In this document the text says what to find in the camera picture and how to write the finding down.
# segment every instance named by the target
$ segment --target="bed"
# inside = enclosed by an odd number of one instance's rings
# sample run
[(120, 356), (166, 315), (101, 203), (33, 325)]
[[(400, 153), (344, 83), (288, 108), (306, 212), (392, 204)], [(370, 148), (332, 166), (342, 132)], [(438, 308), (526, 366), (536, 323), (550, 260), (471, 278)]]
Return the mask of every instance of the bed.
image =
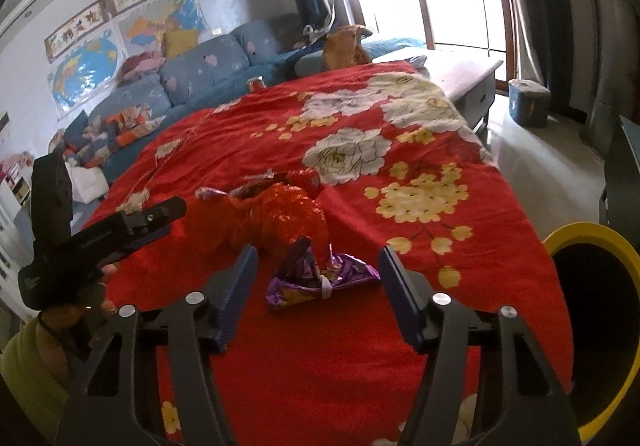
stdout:
[[(230, 190), (267, 169), (313, 167), (324, 182), (334, 250), (377, 266), (384, 245), (408, 269), (470, 306), (513, 305), (564, 386), (572, 334), (552, 260), (500, 172), (462, 116), (405, 63), (286, 82), (165, 130), (111, 187), (92, 220), (150, 206), (199, 187)], [(204, 252), (181, 221), (121, 264), (108, 286), (117, 304), (147, 310), (200, 288), (233, 263)], [(242, 446), (354, 446), (398, 440), (424, 366), (402, 342), (382, 285), (374, 283), (268, 311), (277, 266), (260, 255), (252, 294), (228, 352), (212, 367)], [(180, 440), (165, 350), (159, 387), (167, 435)], [(465, 397), (478, 382), (470, 352)]]

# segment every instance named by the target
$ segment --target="brown bag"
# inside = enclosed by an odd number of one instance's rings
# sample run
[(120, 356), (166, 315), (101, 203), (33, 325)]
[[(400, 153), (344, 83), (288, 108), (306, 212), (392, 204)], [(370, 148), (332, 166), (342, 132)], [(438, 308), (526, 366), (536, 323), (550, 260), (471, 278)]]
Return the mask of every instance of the brown bag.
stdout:
[(329, 70), (369, 64), (371, 58), (362, 48), (362, 35), (370, 31), (363, 25), (347, 25), (326, 37), (322, 57)]

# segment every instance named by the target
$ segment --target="yellow rim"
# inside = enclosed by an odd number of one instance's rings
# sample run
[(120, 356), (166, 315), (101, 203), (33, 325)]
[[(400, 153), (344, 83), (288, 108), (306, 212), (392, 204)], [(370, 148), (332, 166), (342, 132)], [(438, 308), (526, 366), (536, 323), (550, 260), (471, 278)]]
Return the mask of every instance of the yellow rim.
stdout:
[[(600, 248), (606, 249), (613, 256), (615, 256), (625, 269), (636, 285), (638, 296), (640, 297), (640, 256), (631, 244), (626, 241), (622, 236), (616, 233), (613, 229), (610, 229), (604, 225), (591, 222), (576, 222), (561, 227), (557, 231), (549, 235), (543, 242), (547, 252), (550, 256), (554, 256), (557, 252), (573, 245), (574, 243), (590, 243), (597, 245)], [(593, 421), (582, 426), (580, 431), (580, 439), (582, 441), (593, 438), (597, 432), (599, 432), (605, 423), (609, 420), (611, 415), (615, 412), (616, 408), (622, 402), (626, 393), (631, 386), (631, 383), (636, 377), (636, 374), (640, 370), (640, 346), (636, 350), (636, 358), (631, 367), (631, 371), (627, 376), (625, 383), (620, 389), (613, 401), (607, 406), (607, 408), (598, 415)]]

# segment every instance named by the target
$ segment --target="yellow sleeve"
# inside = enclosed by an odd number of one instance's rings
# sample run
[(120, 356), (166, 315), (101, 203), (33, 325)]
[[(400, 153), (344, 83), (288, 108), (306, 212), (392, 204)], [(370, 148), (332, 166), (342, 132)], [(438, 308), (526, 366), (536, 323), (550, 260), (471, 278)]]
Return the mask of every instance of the yellow sleeve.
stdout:
[(53, 379), (36, 346), (33, 319), (7, 344), (0, 356), (0, 375), (20, 408), (53, 444), (66, 402), (65, 390)]

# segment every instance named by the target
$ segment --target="world map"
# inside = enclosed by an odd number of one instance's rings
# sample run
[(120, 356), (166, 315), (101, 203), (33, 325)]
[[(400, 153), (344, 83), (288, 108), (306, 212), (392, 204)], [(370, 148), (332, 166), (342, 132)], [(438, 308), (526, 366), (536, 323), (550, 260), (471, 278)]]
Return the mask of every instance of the world map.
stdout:
[(111, 31), (74, 50), (52, 76), (52, 93), (58, 107), (67, 112), (110, 80), (118, 66), (118, 49)]
[(129, 55), (159, 50), (165, 32), (206, 29), (197, 0), (156, 0), (119, 23)]

